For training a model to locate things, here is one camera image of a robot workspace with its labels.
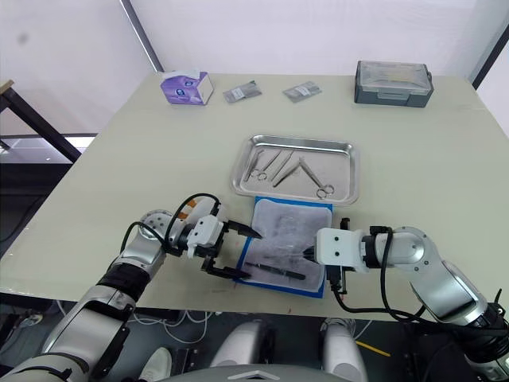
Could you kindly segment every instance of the small foil packet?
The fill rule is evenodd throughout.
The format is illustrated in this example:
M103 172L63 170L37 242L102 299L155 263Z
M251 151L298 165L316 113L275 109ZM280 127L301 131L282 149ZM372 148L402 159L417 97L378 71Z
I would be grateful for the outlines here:
M223 96L228 103L234 103L240 101L241 99L256 97L261 94L262 92L258 88L256 82L251 81L247 84L240 85L236 88L224 92Z
M312 81L304 82L303 84L294 86L293 88L286 89L283 93L293 102L299 102L303 99L321 93L321 89Z

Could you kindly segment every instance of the table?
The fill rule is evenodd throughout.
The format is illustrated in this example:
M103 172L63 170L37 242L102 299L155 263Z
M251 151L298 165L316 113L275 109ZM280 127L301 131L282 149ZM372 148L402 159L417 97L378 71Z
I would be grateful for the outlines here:
M263 95L225 102L223 91L249 80ZM296 104L282 94L307 80L323 92ZM168 104L160 82L145 79L55 188L0 262L0 291L78 300L118 254L129 223L173 211L192 193L214 193L231 219L249 223L254 200L232 191L230 175L255 134L351 142L360 152L359 199L335 209L336 227L343 216L352 229L418 227L488 299L509 290L509 140L465 80L435 77L424 109L356 104L352 76L212 75L206 107ZM230 234L219 265L234 266L243 244ZM354 317L328 290L314 299L235 285L200 265L169 257L139 306ZM377 271L349 273L348 291L350 306L382 305ZM394 308L419 306L396 270L387 293Z

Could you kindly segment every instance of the purple box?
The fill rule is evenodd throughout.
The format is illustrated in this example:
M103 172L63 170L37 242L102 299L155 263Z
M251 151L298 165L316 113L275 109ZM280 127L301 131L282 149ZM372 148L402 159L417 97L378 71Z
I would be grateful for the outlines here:
M206 105L214 87L207 72L174 71L163 75L161 89L170 103Z

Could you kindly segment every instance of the black cable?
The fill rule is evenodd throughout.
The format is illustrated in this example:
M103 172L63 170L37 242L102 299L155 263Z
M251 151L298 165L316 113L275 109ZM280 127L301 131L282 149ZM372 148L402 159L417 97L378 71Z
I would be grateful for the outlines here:
M456 332L456 333L462 333L467 334L470 336L493 336L493 337L506 337L509 336L509 328L506 329L482 329L482 328L473 328L468 326L460 326L460 325L454 325L454 324L446 324L443 322L432 322L429 320L425 320L424 318L421 318L422 313L425 311L425 307L422 306L416 314L411 314L408 312L404 312L401 310L395 310L392 309L387 301L387 291L386 291L386 285L385 285L385 270L387 269L387 260L389 257L389 250L390 245L393 238L393 232L392 229L389 227L384 228L385 231L387 231L387 241L385 248L383 249L383 258L382 258L382 265L381 265L381 272L380 272L380 290L382 293L382 300L383 300L383 308L350 308L346 306L341 300L341 294L338 291L337 285L331 284L331 291L334 294L334 297L336 297L336 300L338 301L341 308L349 313L385 313L390 314L392 318L394 318L398 322L413 322L416 321L418 323L427 325L430 328L439 328L443 331L448 332Z
M390 316L394 320L400 321L400 322L412 322L412 321L414 321L414 317L419 317L420 315L417 316L417 314L412 314L412 315L410 315L410 316L408 316L406 318L399 317L392 310L392 308L390 307L389 302L387 300L387 290L386 290L385 276L386 276L386 271L387 271L387 262L389 260L390 245L392 244L393 237L394 237L394 233L392 231L392 228L387 227L387 241L386 241L385 247L383 249L382 265L380 267L380 293L382 294L383 306L385 307L385 309L387 309L387 313L390 314Z
M195 193L194 195L188 197L185 201L182 202L177 211L173 214L172 219L169 221L163 243L163 248L165 249L166 253L171 254L173 252L171 244L172 240L169 238L169 233L171 232L172 226L175 224L175 221L177 220L179 213L182 212L182 209L184 209L184 207L195 197L210 197L211 199L213 199L215 203L210 213L214 216L217 215L219 211L220 200L216 196L212 195L211 193Z
M336 288L333 288L331 286L331 291L334 294L334 297L336 297L336 300L338 301L338 304L341 306L341 309L343 309L346 312L357 314L357 313L385 313L389 314L387 309L385 308L351 308L349 306L346 306L341 300L341 294ZM429 328L433 329L434 333L438 333L438 331L442 332L456 332L460 334L466 334L469 336L492 336L492 337L506 337L509 336L509 330L508 329L482 329L482 328L473 328L469 326L459 326L454 324L445 324L443 322L434 322L425 320L424 318L420 318L415 314L403 312L402 310L392 310L394 313L399 314L400 316L407 316L408 318L412 317L413 321L417 321L420 324L426 325Z
M0 197L47 197L48 193L0 193Z
M165 250L166 253L172 253L173 249L171 248L172 247L171 239L169 238L169 233L171 231L171 228L172 228L173 224L175 223L175 221L177 220L177 217L178 217L179 213L181 213L182 209L184 209L184 207L195 197L210 197L211 199L213 199L215 203L214 203L214 206L212 207L210 213L214 216L217 215L217 213L219 211L220 200L216 196L212 195L211 193L195 193L194 195L191 195L185 201L183 201L182 204L180 205L180 207L177 209L177 211L173 214L172 219L169 221L168 227L166 229L164 238L160 237L156 231L154 231L151 227L142 223L141 221L135 221L135 222L131 223L129 228L126 230L126 234L124 235L124 238L122 240L122 245L120 246L120 253L122 253L124 251L124 249L126 249L129 235L130 235L131 231L133 230L133 228L136 226L140 226L140 227L143 227L144 229L146 229L148 232L150 232L152 235L154 235L154 237L157 240L159 240L159 243L161 243L161 246L163 247L163 249Z
M154 235L155 238L159 240L159 243L161 243L162 247L165 246L165 241L163 240L162 237L159 236L159 234L157 232L155 232L151 227L149 227L145 223L142 223L141 221L135 221L135 222L130 224L129 228L126 231L126 234L124 235L124 238L122 240L122 245L120 246L120 253L122 253L124 251L124 249L126 249L127 240L129 239L130 232L137 225L139 225L140 227L146 229L148 232L150 232L152 235Z
M28 208L23 212L23 216L21 217L21 219L18 221L18 223L16 224L16 226L14 227L14 229L12 230L12 232L6 236L5 239L1 239L0 240L0 243L4 243L6 242L8 239L10 239L16 232L17 230L21 227L21 225L25 222L26 220L26 217L30 214L30 211L32 210L33 206L37 204L37 202L39 202L42 198L44 198L45 195L41 195L39 196L35 201L33 201L29 206Z
M498 304L499 303L499 299L500 299L500 295L502 294L502 288L499 289L498 292L496 292L496 296L495 296L495 304Z
M433 366L434 361L438 358L438 354L440 354L440 352L442 350L447 349L452 344L453 344L453 342L451 342L451 341L447 342L446 344L442 345L440 348L435 350L435 352L433 353L433 355L429 359L428 365L426 366L426 370L424 371L424 374L422 375L422 381L421 382L426 382L428 380L429 373L431 372L431 367Z

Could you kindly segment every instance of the gray storage box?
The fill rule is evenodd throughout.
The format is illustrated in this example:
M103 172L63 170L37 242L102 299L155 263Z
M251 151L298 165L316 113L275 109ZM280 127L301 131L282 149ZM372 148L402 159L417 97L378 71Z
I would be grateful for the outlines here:
M425 64L379 61L357 64L357 103L424 107L431 93L431 73Z

